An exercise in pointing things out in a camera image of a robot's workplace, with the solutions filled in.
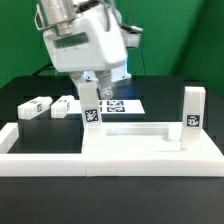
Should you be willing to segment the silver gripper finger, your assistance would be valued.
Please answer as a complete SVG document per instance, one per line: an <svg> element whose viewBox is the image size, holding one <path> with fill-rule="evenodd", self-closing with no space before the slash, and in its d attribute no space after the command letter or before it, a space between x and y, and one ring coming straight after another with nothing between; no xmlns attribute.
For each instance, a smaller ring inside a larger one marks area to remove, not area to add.
<svg viewBox="0 0 224 224"><path fill-rule="evenodd" d="M85 83L86 79L83 77L82 72L71 72L69 74L69 77L73 83L72 95L74 96L75 99L78 99L79 98L78 85L80 83Z"/></svg>
<svg viewBox="0 0 224 224"><path fill-rule="evenodd" d="M111 81L111 72L98 71L96 73L96 77L98 79L97 85L100 98L105 100L111 99L113 97L113 83Z"/></svg>

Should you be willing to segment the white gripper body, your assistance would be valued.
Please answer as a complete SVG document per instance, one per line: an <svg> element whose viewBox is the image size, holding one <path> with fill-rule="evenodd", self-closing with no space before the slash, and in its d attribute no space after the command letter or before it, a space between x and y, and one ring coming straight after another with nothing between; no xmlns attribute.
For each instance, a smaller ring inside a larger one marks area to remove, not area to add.
<svg viewBox="0 0 224 224"><path fill-rule="evenodd" d="M51 61L59 72L102 71L123 66L127 59L120 28L110 10L97 5L72 21L72 33L43 33Z"/></svg>

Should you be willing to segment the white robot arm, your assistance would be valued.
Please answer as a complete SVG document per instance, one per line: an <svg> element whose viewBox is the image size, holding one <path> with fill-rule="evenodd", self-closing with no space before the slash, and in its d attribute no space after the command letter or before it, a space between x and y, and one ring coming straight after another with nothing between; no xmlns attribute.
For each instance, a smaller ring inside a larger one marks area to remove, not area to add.
<svg viewBox="0 0 224 224"><path fill-rule="evenodd" d="M36 27L53 66L75 85L97 83L99 97L113 97L127 73L129 48L139 46L143 29L122 22L114 0L37 0Z"/></svg>

